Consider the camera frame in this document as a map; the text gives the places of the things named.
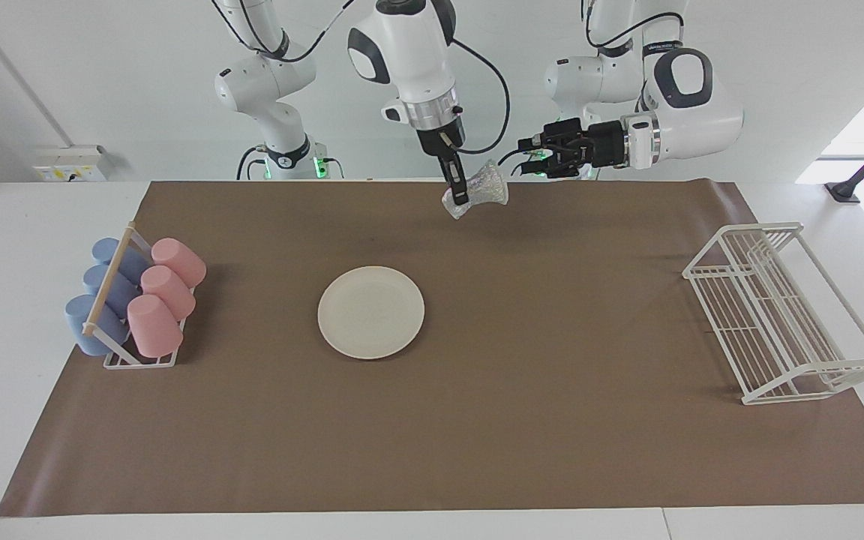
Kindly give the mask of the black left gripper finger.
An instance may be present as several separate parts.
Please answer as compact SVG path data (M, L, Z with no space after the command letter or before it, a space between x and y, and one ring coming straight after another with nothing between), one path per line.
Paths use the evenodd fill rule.
M543 126L530 138L530 149L573 151L587 144L586 135L579 118L567 118Z
M529 160L518 165L521 175L540 175L550 180L579 177L587 162L579 154L550 154L542 160Z

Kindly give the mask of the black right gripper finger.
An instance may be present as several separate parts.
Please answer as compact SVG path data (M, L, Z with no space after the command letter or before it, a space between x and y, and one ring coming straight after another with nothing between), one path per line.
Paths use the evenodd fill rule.
M451 155L451 195L455 205L465 205L469 202L469 188L460 155L453 151Z
M467 180L456 151L446 151L439 157L439 166L443 178L447 182L453 203L456 206L467 204Z

